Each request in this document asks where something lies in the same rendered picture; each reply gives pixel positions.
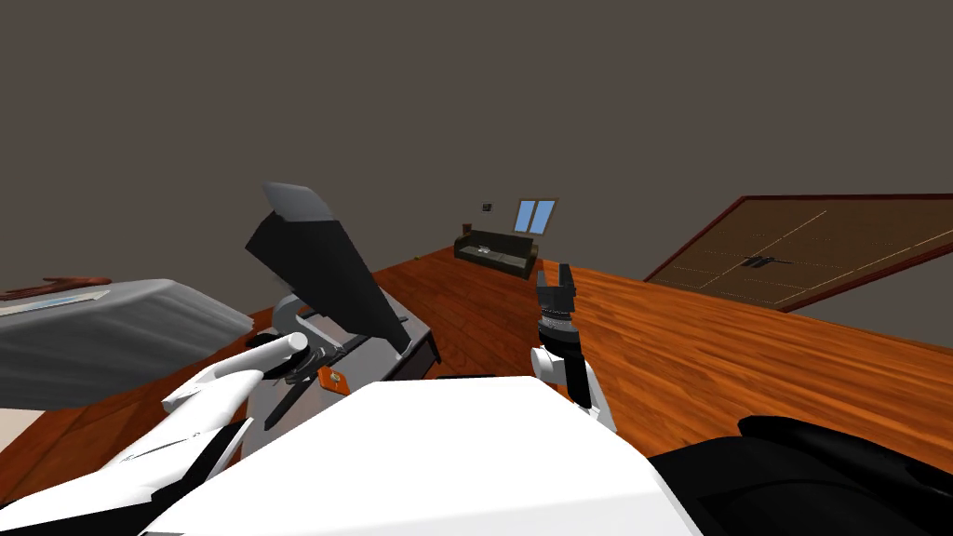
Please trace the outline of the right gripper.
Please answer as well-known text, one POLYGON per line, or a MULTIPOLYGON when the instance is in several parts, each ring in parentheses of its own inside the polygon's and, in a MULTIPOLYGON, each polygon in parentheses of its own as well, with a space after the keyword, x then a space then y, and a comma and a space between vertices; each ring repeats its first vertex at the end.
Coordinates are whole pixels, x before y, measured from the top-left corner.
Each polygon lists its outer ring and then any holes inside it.
POLYGON ((545 318, 552 320, 570 320, 571 313, 575 310, 575 284, 570 265, 561 263, 557 275, 558 286, 549 286, 545 272, 537 272, 535 291, 541 312, 545 318))

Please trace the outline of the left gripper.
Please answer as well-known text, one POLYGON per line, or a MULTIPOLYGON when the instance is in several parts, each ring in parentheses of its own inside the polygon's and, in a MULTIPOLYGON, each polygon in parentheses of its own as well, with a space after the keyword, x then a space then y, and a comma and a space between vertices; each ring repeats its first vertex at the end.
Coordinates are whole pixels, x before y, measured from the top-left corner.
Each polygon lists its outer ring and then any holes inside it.
POLYGON ((306 378, 325 367, 332 355, 326 355, 321 348, 316 350, 306 346, 300 352, 292 354, 288 360, 272 369, 272 379, 286 384, 303 382, 306 378))

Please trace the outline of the dark sofa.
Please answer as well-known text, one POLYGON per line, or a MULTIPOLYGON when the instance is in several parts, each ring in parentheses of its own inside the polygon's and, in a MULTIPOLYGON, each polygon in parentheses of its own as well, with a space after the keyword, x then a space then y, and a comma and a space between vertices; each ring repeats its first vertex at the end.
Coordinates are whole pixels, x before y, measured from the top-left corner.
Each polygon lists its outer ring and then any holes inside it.
POLYGON ((455 238, 453 257, 527 280, 538 245, 529 237, 472 230, 455 238))

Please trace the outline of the blue window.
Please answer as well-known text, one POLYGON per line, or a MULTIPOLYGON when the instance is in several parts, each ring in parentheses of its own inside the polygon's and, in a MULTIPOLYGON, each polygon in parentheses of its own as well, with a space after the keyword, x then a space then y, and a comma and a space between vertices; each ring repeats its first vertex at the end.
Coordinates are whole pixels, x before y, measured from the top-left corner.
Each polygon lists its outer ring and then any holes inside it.
POLYGON ((557 207, 557 198, 520 199, 514 223, 514 232, 543 236, 557 207))

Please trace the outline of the grey desk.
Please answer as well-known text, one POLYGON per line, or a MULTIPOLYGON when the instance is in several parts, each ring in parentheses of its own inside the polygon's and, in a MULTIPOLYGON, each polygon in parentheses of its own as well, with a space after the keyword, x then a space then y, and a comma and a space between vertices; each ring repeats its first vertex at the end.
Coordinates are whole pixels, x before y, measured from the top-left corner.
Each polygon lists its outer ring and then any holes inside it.
MULTIPOLYGON (((388 341, 370 338, 341 361, 334 363, 331 370, 342 377, 351 393, 373 382, 420 380, 440 360, 428 325, 390 294, 385 297, 394 313, 402 319, 401 325, 409 334, 412 346, 401 355, 388 341)), ((319 382, 312 382, 280 421, 265 430, 267 417, 290 389, 291 386, 283 380, 267 380, 250 392, 246 416, 252 419, 252 424, 244 436, 241 448, 243 459, 343 399, 343 394, 325 389, 319 382)))

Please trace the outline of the black slanted panel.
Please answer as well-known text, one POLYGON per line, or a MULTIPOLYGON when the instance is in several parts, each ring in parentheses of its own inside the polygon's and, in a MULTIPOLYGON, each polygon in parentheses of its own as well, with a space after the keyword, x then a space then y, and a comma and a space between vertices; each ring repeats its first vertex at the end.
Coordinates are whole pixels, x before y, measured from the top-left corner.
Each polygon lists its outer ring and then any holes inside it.
POLYGON ((272 213, 246 251, 316 313, 404 353, 410 335, 325 201, 299 185, 266 182, 262 189, 272 213))

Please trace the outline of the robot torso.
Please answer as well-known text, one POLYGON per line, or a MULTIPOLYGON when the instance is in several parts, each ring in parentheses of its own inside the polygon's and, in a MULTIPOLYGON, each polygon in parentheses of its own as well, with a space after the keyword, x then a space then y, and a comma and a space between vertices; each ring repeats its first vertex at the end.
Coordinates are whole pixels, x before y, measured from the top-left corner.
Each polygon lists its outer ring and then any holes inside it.
POLYGON ((702 536, 642 454, 532 377, 369 384, 148 532, 702 536))

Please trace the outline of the grey bed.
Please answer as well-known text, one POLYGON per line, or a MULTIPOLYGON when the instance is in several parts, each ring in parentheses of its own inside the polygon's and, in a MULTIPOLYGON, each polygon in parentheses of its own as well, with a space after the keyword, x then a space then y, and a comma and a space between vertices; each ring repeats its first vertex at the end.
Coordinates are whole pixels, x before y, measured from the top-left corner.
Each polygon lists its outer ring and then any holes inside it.
POLYGON ((0 409, 99 403, 200 362, 252 327, 169 279, 0 302, 0 409))

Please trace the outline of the brown door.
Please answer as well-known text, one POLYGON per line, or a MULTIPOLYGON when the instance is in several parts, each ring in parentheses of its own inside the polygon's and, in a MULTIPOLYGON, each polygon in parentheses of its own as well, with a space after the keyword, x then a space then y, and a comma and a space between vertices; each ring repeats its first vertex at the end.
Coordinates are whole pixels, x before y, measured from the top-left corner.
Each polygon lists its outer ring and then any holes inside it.
POLYGON ((790 313, 950 252, 953 194, 747 195, 646 280, 790 313))

